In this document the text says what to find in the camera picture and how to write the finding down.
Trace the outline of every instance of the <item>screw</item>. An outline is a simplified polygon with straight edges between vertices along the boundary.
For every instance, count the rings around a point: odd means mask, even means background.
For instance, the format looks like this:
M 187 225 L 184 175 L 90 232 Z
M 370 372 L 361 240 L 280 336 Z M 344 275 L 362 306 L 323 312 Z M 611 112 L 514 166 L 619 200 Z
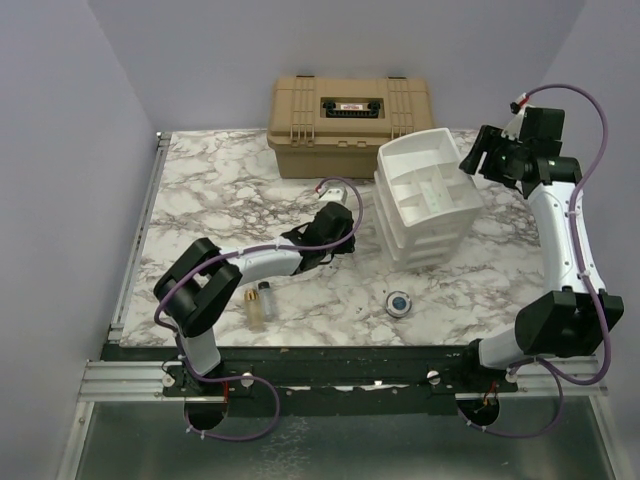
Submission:
M 440 383 L 440 373 L 438 373 L 435 370 L 430 370 L 429 373 L 427 373 L 427 380 L 429 380 L 429 383 L 431 385 L 437 385 Z
M 243 376 L 243 377 L 251 377 L 251 376 L 252 376 L 252 374 L 251 374 L 251 372 L 244 372 L 244 373 L 242 374 L 242 376 Z M 251 385 L 253 385 L 253 380 L 251 380 L 251 379 L 247 379 L 247 380 L 240 380 L 240 383 L 242 384 L 242 386 L 243 386 L 244 388 L 249 388 Z
M 173 387 L 175 383 L 176 383 L 176 379 L 169 374 L 162 377 L 162 386 L 164 387 L 167 387 L 167 388 Z

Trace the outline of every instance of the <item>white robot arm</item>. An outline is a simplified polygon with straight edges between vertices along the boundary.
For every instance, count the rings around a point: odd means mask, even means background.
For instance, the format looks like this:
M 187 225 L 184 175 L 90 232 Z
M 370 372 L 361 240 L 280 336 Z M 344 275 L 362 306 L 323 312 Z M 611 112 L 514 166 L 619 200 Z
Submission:
M 154 287 L 153 293 L 159 301 L 189 272 L 207 260 L 239 252 L 235 258 L 221 260 L 202 270 L 200 275 L 205 277 L 204 285 L 191 278 L 168 299 L 164 308 L 171 317 L 171 328 L 180 336 L 180 344 L 193 370 L 199 375 L 206 375 L 220 363 L 213 325 L 238 287 L 269 277 L 306 272 L 318 266 L 327 255 L 352 253 L 354 237 L 333 249 L 297 251 L 287 247 L 329 245 L 344 238 L 353 228 L 351 211 L 339 203 L 329 202 L 316 214 L 313 222 L 282 234 L 276 241 L 278 249 L 255 251 L 258 246 L 252 246 L 246 247 L 247 253 L 244 253 L 238 248 L 217 247 L 208 238 L 193 242 Z
M 582 214 L 582 193 L 575 210 L 570 197 L 582 174 L 575 158 L 561 157 L 564 111 L 516 105 L 503 129 L 484 125 L 460 164 L 468 174 L 517 188 L 533 212 L 544 266 L 543 296 L 523 308 L 504 333 L 476 342 L 480 366 L 506 369 L 528 357 L 589 355 L 602 341 L 593 301 L 581 279 L 570 230 L 576 215 L 578 238 L 589 278 L 599 292 L 611 329 L 622 316 L 620 297 L 606 293 L 595 267 Z

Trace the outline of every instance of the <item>white marble surface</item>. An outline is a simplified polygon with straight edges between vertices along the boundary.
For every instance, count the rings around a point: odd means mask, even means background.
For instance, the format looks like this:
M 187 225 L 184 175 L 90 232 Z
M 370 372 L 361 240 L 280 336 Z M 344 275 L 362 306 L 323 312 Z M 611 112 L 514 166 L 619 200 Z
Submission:
M 475 131 L 454 131 L 463 154 Z M 365 220 L 356 252 L 328 267 L 271 280 L 279 317 L 261 333 L 246 328 L 242 292 L 215 325 L 220 345 L 359 346 L 467 343 L 513 322 L 539 296 L 542 259 L 533 217 L 515 192 L 476 179 L 485 209 L 446 265 L 391 273 L 369 215 L 373 199 L 361 184 Z M 312 219 L 313 180 L 279 178 L 264 131 L 175 133 L 162 174 L 142 260 L 125 314 L 121 345 L 173 345 L 156 326 L 156 281 L 197 238 L 217 245 L 265 242 Z M 355 210 L 350 196 L 347 206 Z M 386 294 L 403 290 L 411 314 L 396 320 Z

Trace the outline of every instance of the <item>purple cable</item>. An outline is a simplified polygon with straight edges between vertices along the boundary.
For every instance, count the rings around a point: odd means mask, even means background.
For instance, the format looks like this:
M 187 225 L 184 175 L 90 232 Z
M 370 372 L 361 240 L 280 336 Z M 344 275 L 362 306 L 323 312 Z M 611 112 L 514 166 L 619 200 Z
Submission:
M 604 156 L 604 152 L 607 148 L 607 143 L 609 142 L 609 122 L 607 121 L 607 116 L 605 115 L 604 110 L 602 109 L 602 106 L 593 97 L 593 95 L 583 90 L 582 88 L 576 87 L 574 85 L 570 85 L 566 83 L 550 83 L 548 85 L 542 85 L 540 87 L 534 88 L 530 92 L 527 92 L 525 94 L 525 98 L 528 99 L 534 93 L 541 92 L 543 90 L 550 90 L 550 89 L 556 89 L 556 88 L 571 90 L 573 92 L 579 93 L 580 95 L 585 97 L 587 100 L 589 100 L 589 102 L 595 107 L 596 111 L 598 112 L 598 116 L 600 117 L 600 121 L 602 123 L 602 142 L 600 143 L 600 149 L 598 150 L 598 153 L 596 154 L 595 159 L 593 160 L 593 162 L 585 172 L 584 176 L 582 177 L 582 180 L 580 180 L 580 182 L 578 182 L 578 185 L 576 185 L 576 188 L 573 189 L 573 192 L 571 193 L 571 197 L 569 198 L 569 211 L 575 212 L 576 203 L 578 201 L 578 195 L 580 194 L 580 192 L 586 185 L 587 181 L 589 180 L 593 172 L 596 170 L 596 168 L 600 164 L 602 157 Z M 586 272 L 587 265 L 584 260 L 584 254 L 582 252 L 582 244 L 580 242 L 580 234 L 578 232 L 577 215 L 575 214 L 569 215 L 569 228 L 571 231 L 571 240 L 573 242 L 573 248 L 576 255 L 576 262 L 578 264 L 578 269 L 580 270 L 581 273 Z M 598 321 L 600 323 L 600 329 L 602 330 L 602 342 L 604 344 L 604 359 L 602 361 L 602 366 L 598 371 L 598 373 L 596 373 L 593 377 L 588 378 L 586 380 L 578 380 L 564 373 L 562 370 L 560 370 L 558 367 L 552 364 L 549 364 L 547 368 L 551 372 L 555 373 L 556 375 L 563 378 L 564 380 L 570 383 L 573 383 L 574 385 L 585 386 L 585 385 L 593 385 L 598 383 L 605 377 L 605 375 L 609 371 L 609 367 L 611 366 L 611 336 L 609 335 L 609 326 L 607 324 L 607 317 L 604 313 L 604 309 L 602 308 L 602 304 L 600 303 L 600 298 L 598 297 L 598 293 L 596 292 L 596 289 L 591 283 L 591 279 L 589 278 L 588 275 L 583 275 L 582 282 L 587 288 L 587 291 L 589 292 L 589 295 L 593 300 L 593 304 L 596 307 L 596 312 L 598 314 Z M 517 371 L 517 368 L 519 368 L 522 365 L 523 365 L 522 363 L 517 365 L 515 367 L 515 370 Z
M 242 250 L 242 255 L 247 254 L 247 253 L 260 252 L 260 251 L 263 251 L 263 250 L 277 250 L 277 249 L 280 249 L 280 250 L 292 250 L 292 251 L 297 251 L 297 252 L 317 252 L 317 251 L 321 251 L 321 250 L 332 250 L 332 249 L 342 245 L 344 242 L 349 240 L 351 237 L 353 237 L 355 235 L 356 231 L 358 230 L 358 228 L 360 228 L 360 225 L 362 224 L 362 218 L 364 216 L 364 202 L 362 201 L 362 196 L 360 195 L 360 192 L 358 192 L 358 189 L 356 188 L 356 186 L 353 183 L 351 183 L 346 178 L 342 178 L 342 177 L 327 177 L 327 178 L 325 178 L 325 179 L 320 181 L 320 183 L 316 187 L 316 190 L 320 189 L 320 187 L 322 187 L 326 182 L 331 181 L 331 180 L 337 180 L 337 181 L 340 181 L 340 182 L 343 182 L 344 184 L 346 184 L 351 190 L 353 190 L 353 193 L 355 194 L 356 199 L 358 200 L 358 218 L 356 219 L 356 221 L 355 221 L 355 223 L 353 225 L 353 229 L 349 233 L 347 233 L 341 239 L 336 240 L 335 242 L 332 242 L 332 243 L 328 243 L 327 245 L 319 245 L 319 246 L 315 246 L 315 247 L 305 247 L 305 246 L 298 246 L 298 245 L 280 245 L 280 246 L 277 246 L 275 244 L 274 245 L 257 245 L 255 247 L 245 248 L 244 250 Z M 198 374 L 193 369 L 193 366 L 191 365 L 191 363 L 189 362 L 189 359 L 187 358 L 187 356 L 185 354 L 184 347 L 182 345 L 182 342 L 180 341 L 180 336 L 178 335 L 178 328 L 175 327 L 174 325 L 171 325 L 170 323 L 164 322 L 164 321 L 162 321 L 160 319 L 160 315 L 162 314 L 162 312 L 166 308 L 167 304 L 169 303 L 169 300 L 171 300 L 171 298 L 175 295 L 175 293 L 178 290 L 180 290 L 182 287 L 184 287 L 184 285 L 189 280 L 191 280 L 193 277 L 195 277 L 202 270 L 204 270 L 207 267 L 213 265 L 214 263 L 217 263 L 217 262 L 220 262 L 222 260 L 229 259 L 229 258 L 235 258 L 235 257 L 238 257 L 238 256 L 240 256 L 240 252 L 237 252 L 237 251 L 236 252 L 224 253 L 222 255 L 218 255 L 218 256 L 216 256 L 214 258 L 211 258 L 211 259 L 207 260 L 206 262 L 201 263 L 196 268 L 194 268 L 189 273 L 187 273 L 162 298 L 162 300 L 160 301 L 160 304 L 158 305 L 158 308 L 156 308 L 156 311 L 153 314 L 153 321 L 157 325 L 160 325 L 161 327 L 164 327 L 164 328 L 168 328 L 174 334 L 176 334 L 176 344 L 178 345 L 178 351 L 180 352 L 180 354 L 183 357 L 185 366 L 187 367 L 187 369 L 189 370 L 191 375 L 194 378 L 196 378 L 197 380 L 200 380 L 201 382 L 205 382 L 205 383 L 224 383 L 224 382 L 231 382 L 231 381 L 236 381 L 236 380 L 255 380 L 257 382 L 260 382 L 260 383 L 266 385 L 269 388 L 269 390 L 271 390 L 271 393 L 273 393 L 273 396 L 274 396 L 275 402 L 276 402 L 276 408 L 275 408 L 275 412 L 274 412 L 273 418 L 271 419 L 271 422 L 269 422 L 269 425 L 267 425 L 267 427 L 265 429 L 261 430 L 258 433 L 255 433 L 255 434 L 244 435 L 244 436 L 239 436 L 239 437 L 230 437 L 230 436 L 227 436 L 227 435 L 219 435 L 219 434 L 216 434 L 216 433 L 204 432 L 204 431 L 196 430 L 191 425 L 191 422 L 189 421 L 189 417 L 188 416 L 185 417 L 185 420 L 187 421 L 187 424 L 189 425 L 189 429 L 191 431 L 199 433 L 200 435 L 204 435 L 205 437 L 209 437 L 209 438 L 215 438 L 215 439 L 218 439 L 218 440 L 231 441 L 231 442 L 246 442 L 246 441 L 250 441 L 250 440 L 255 440 L 256 438 L 260 438 L 260 437 L 266 435 L 271 430 L 273 430 L 273 428 L 277 425 L 278 418 L 280 416 L 280 398 L 278 398 L 278 392 L 277 392 L 276 388 L 271 383 L 269 383 L 269 381 L 267 381 L 267 380 L 265 380 L 264 378 L 261 378 L 261 377 L 254 377 L 254 376 L 244 375 L 244 376 L 235 376 L 235 377 L 207 378 L 207 377 L 204 377 L 204 376 Z
M 549 422 L 549 424 L 543 429 L 538 430 L 537 432 L 534 432 L 534 433 L 510 433 L 510 432 L 503 432 L 500 430 L 491 430 L 489 428 L 481 427 L 480 425 L 473 423 L 471 420 L 469 420 L 465 416 L 464 413 L 462 413 L 462 410 L 460 409 L 458 409 L 458 414 L 467 422 L 467 425 L 469 427 L 473 428 L 474 430 L 478 430 L 483 433 L 488 433 L 489 435 L 493 435 L 496 437 L 510 438 L 514 440 L 518 440 L 518 439 L 524 440 L 528 438 L 539 437 L 540 435 L 544 435 L 545 433 L 550 432 L 551 430 L 556 428 L 560 424 L 560 421 L 562 420 L 562 414 L 564 412 L 564 391 L 562 390 L 562 384 L 560 383 L 560 378 L 553 371 L 555 367 L 543 359 L 538 359 L 538 362 L 544 368 L 549 370 L 549 373 L 551 373 L 551 375 L 553 376 L 553 379 L 556 381 L 556 385 L 558 386 L 558 410 L 556 410 L 556 414 L 553 417 L 553 420 L 551 420 L 551 422 Z

